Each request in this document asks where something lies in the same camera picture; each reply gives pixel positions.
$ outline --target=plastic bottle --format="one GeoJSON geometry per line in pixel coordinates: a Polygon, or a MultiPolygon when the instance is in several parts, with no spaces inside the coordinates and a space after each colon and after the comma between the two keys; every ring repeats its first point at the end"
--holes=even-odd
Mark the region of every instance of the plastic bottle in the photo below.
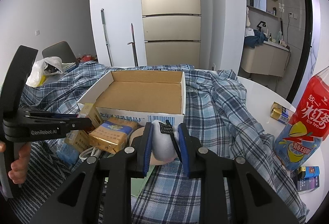
{"type": "Polygon", "coordinates": [[[329,67],[308,82],[296,112],[274,143],[274,152],[288,170],[297,169],[329,133],[329,67]]]}
{"type": "Polygon", "coordinates": [[[282,32],[281,32],[281,30],[280,30],[280,31],[278,31],[278,35],[277,35],[277,37],[276,37],[276,42],[277,42],[277,43],[279,43],[279,41],[281,40],[281,36],[282,36],[282,32]]]}

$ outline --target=red bottle label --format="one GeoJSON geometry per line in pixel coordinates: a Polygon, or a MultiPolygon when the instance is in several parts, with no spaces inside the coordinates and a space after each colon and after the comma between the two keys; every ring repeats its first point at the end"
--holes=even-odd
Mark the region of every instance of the red bottle label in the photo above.
{"type": "Polygon", "coordinates": [[[307,133],[302,134],[297,130],[295,134],[290,134],[289,138],[285,138],[286,140],[314,141],[313,137],[323,137],[324,140],[328,135],[329,91],[328,86],[317,76],[312,77],[307,84],[302,99],[289,123],[294,125],[299,121],[305,125],[307,133]]]}

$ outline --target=black tag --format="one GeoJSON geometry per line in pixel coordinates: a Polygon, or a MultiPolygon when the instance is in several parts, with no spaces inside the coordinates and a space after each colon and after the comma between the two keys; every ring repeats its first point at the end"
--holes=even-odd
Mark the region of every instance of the black tag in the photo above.
{"type": "Polygon", "coordinates": [[[168,135],[173,135],[174,134],[171,124],[163,124],[161,122],[159,122],[159,124],[160,124],[160,132],[162,134],[168,134],[168,135]]]}

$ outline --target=door frame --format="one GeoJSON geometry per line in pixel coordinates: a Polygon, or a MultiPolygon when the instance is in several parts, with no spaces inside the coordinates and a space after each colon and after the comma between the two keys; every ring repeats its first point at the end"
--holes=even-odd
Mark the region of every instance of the door frame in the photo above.
{"type": "Polygon", "coordinates": [[[305,33],[304,33],[304,43],[302,54],[300,56],[299,65],[295,78],[293,80],[292,86],[290,88],[289,94],[287,96],[287,101],[292,103],[299,89],[300,83],[302,82],[303,75],[305,73],[306,65],[310,55],[310,48],[312,42],[312,31],[313,31],[313,8],[312,0],[305,0],[305,33]]]}

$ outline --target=white box side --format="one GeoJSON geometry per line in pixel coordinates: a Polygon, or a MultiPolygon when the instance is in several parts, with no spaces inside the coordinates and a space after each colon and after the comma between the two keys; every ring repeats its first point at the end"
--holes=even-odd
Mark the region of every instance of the white box side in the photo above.
{"type": "Polygon", "coordinates": [[[185,73],[182,74],[182,114],[185,114],[186,109],[186,82],[185,82],[185,73]]]}
{"type": "Polygon", "coordinates": [[[172,125],[179,125],[180,123],[184,122],[183,114],[145,113],[145,112],[133,112],[133,111],[109,109],[102,107],[96,107],[96,108],[103,120],[107,120],[111,116],[115,116],[121,119],[135,121],[143,126],[145,126],[147,122],[152,122],[153,120],[159,120],[162,122],[169,120],[169,122],[172,125]]]}
{"type": "Polygon", "coordinates": [[[111,71],[103,75],[93,84],[85,94],[77,101],[81,109],[86,103],[95,103],[98,97],[113,83],[113,76],[111,71]]]}

